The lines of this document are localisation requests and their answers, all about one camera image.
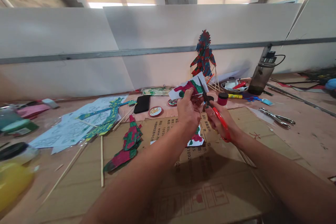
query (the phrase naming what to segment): hand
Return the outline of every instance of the hand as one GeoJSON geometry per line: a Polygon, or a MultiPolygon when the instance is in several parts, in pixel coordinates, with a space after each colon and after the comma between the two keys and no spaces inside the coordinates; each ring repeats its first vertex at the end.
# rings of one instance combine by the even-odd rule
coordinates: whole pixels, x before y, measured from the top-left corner
{"type": "Polygon", "coordinates": [[[192,96],[193,88],[189,88],[184,92],[184,97],[177,101],[178,121],[183,124],[186,130],[191,132],[191,137],[196,132],[200,124],[201,114],[200,108],[203,105],[203,97],[196,98],[192,96]]]}
{"type": "MultiPolygon", "coordinates": [[[[238,138],[242,134],[241,129],[234,122],[234,120],[232,119],[229,111],[226,108],[222,107],[221,105],[219,105],[218,103],[213,102],[213,101],[210,101],[210,103],[213,107],[215,107],[218,110],[218,112],[221,114],[224,121],[226,122],[227,127],[229,128],[229,133],[230,133],[230,136],[231,136],[231,142],[234,145],[237,145],[238,138]]],[[[206,111],[206,114],[208,115],[208,121],[209,121],[211,127],[214,130],[217,130],[217,132],[222,137],[226,138],[224,127],[222,126],[220,120],[217,118],[214,110],[210,106],[206,106],[205,111],[206,111]]]]}

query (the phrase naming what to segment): gray water bottle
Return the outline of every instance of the gray water bottle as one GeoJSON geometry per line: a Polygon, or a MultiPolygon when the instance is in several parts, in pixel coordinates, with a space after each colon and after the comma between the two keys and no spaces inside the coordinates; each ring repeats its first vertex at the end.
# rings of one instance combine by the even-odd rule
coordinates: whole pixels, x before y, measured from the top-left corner
{"type": "Polygon", "coordinates": [[[249,93],[253,95],[261,95],[263,93],[264,88],[273,73],[274,67],[280,64],[275,64],[276,56],[283,56],[280,63],[286,58],[283,54],[275,55],[275,51],[270,51],[260,59],[248,87],[249,93]]]}

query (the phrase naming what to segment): red scissors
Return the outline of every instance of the red scissors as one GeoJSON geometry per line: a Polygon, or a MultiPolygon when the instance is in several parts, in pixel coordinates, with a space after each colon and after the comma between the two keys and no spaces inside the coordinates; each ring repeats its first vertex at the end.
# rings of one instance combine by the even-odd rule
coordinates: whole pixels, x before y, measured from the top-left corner
{"type": "Polygon", "coordinates": [[[202,82],[201,82],[199,77],[198,77],[198,79],[199,79],[199,83],[201,84],[201,88],[202,88],[202,91],[203,91],[203,98],[204,98],[205,103],[208,106],[212,107],[212,109],[214,110],[214,112],[215,112],[217,118],[219,119],[220,123],[223,125],[225,135],[226,135],[226,139],[223,136],[221,136],[222,139],[224,140],[224,142],[231,142],[231,136],[230,136],[228,125],[226,124],[224,118],[221,116],[221,114],[218,112],[218,110],[210,104],[210,101],[207,97],[207,94],[206,94],[205,89],[202,85],[202,82]]]}

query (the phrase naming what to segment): yellow container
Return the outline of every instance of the yellow container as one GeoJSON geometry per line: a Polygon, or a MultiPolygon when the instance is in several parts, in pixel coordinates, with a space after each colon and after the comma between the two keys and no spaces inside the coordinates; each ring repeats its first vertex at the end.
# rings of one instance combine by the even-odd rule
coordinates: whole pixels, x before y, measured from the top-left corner
{"type": "Polygon", "coordinates": [[[33,175],[30,168],[16,163],[0,163],[0,212],[29,186],[33,175]]]}
{"type": "Polygon", "coordinates": [[[229,95],[229,98],[236,98],[236,99],[242,99],[243,98],[243,96],[242,95],[240,95],[240,94],[228,94],[229,95]]]}

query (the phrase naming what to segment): smartphone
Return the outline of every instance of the smartphone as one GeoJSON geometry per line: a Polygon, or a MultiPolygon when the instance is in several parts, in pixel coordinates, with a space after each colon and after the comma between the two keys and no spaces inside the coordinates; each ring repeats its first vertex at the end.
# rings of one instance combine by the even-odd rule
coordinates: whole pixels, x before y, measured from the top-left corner
{"type": "Polygon", "coordinates": [[[139,96],[136,101],[137,104],[135,105],[135,108],[134,108],[134,114],[148,111],[150,99],[151,99],[150,95],[139,96]]]}

